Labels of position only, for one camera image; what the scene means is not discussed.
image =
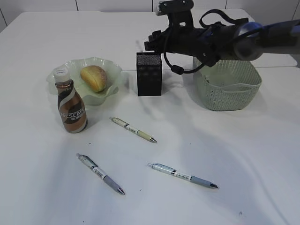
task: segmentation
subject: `ballpoint pen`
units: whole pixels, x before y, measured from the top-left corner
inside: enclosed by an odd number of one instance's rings
[[[175,176],[175,177],[179,177],[184,180],[188,180],[194,184],[199,184],[199,185],[202,185],[202,186],[205,186],[208,188],[219,188],[216,184],[214,184],[210,181],[203,180],[203,179],[195,177],[195,176],[190,176],[190,175],[178,172],[177,170],[175,170],[171,167],[168,167],[166,165],[162,165],[162,164],[158,164],[158,163],[155,163],[155,164],[148,163],[147,166],[151,167],[154,170],[158,170],[160,172],[163,172],[163,173]]]
[[[149,142],[152,142],[152,143],[157,143],[157,141],[151,137],[150,135],[144,133],[143,131],[141,130],[138,130],[132,126],[130,126],[128,123],[126,123],[125,121],[123,120],[120,120],[119,118],[115,118],[115,117],[110,117],[110,119],[112,120],[112,122],[118,124],[119,126],[121,127],[124,127],[125,129],[131,131],[132,133],[142,137],[143,139],[146,139],[147,141]]]
[[[90,168],[95,174],[97,174],[108,186],[110,186],[113,190],[118,192],[121,195],[124,195],[125,192],[123,189],[114,182],[103,170],[101,170],[96,163],[94,163],[88,156],[84,156],[77,153],[78,159],[85,164],[88,168]]]

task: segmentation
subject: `white cap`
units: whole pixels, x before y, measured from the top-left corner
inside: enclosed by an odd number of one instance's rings
[[[63,83],[71,79],[68,68],[64,65],[54,70],[55,82]]]

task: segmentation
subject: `bread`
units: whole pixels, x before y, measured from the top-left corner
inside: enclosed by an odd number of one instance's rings
[[[84,67],[80,71],[80,76],[95,92],[102,91],[106,87],[106,72],[101,67]]]

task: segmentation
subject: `coffee bottle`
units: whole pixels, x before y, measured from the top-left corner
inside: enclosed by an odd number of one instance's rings
[[[58,91],[58,110],[65,129],[78,133],[86,128],[88,119],[84,103],[74,88],[74,82],[66,66],[54,70],[55,86]]]

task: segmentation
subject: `black pen holder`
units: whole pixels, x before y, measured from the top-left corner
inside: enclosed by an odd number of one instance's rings
[[[161,55],[154,52],[136,53],[137,90],[139,96],[161,96]]]

